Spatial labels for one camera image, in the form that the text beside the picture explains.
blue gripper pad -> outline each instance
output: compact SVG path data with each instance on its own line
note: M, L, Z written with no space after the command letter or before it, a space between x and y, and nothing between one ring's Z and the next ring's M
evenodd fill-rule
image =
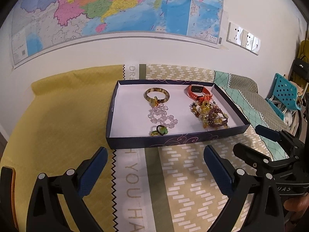
M96 181L98 180L103 168L107 163L108 153L106 148L101 149L97 156L93 159L86 171L79 179L78 195L83 198L89 195Z
M232 196L233 179L222 164L220 156L213 148L211 148L211 146L205 147L204 160L211 174L213 175L214 180L216 181L221 193L227 195L228 197Z
M257 125L255 127L255 132L258 135L261 135L264 138L268 138L274 142L278 142L281 140L279 132L271 130L263 125Z

screw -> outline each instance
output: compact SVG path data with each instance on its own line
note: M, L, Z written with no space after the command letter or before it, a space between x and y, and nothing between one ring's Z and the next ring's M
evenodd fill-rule
M41 179L44 179L44 177L45 177L45 173L40 173L39 174L39 176L38 176L38 178L41 180Z
M67 175L73 175L75 173L75 170L74 169L69 169L67 170L66 174Z
M271 179L272 179L271 173L267 173L267 174L266 174L266 178L269 179L269 180L271 180Z
M237 172L239 175L244 175L244 174L245 174L245 171L244 171L243 169L241 169L241 168L238 168L238 169L236 170L236 172Z

watch face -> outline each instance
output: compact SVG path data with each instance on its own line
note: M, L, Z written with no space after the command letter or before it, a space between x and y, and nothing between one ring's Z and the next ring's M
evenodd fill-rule
M203 92L203 89L204 89L204 86L201 86L201 85L193 85L191 87L191 92L193 93L202 93Z

dark blue box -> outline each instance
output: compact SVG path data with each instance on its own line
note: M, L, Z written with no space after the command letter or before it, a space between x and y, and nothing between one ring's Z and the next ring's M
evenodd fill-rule
M190 104L194 101L183 90L191 84L211 87L209 90L217 101L216 104L229 115L229 123L232 124L230 128L221 127L221 129L208 131L203 129L202 123L190 111ZM165 87L164 89L168 90L171 95L170 103L168 101L165 104L170 104L167 114L174 115L173 113L177 112L174 116L179 120L178 124L175 129L169 129L169 134L164 136L150 136L149 133L154 130L154 127L151 127L152 129L149 129L148 132L148 125L157 125L152 124L148 118L147 111L151 109L151 106L143 96L144 92L151 87ZM121 80L117 82L112 95L106 124L106 140L111 149L173 146L242 134L249 125L250 122L244 114L214 83L175 80Z

bangle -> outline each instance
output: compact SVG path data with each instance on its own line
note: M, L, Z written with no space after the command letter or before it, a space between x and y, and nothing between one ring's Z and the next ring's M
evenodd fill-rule
M161 92L165 94L165 98L164 99L158 99L157 97L155 97L154 99L148 96L148 93L153 92L153 91L157 91L157 92ZM150 88L147 91L145 91L144 93L144 98L149 101L151 104L153 104L154 106L157 106L160 103L166 103L169 98L170 98L170 94L168 93L167 90L164 90L162 88Z

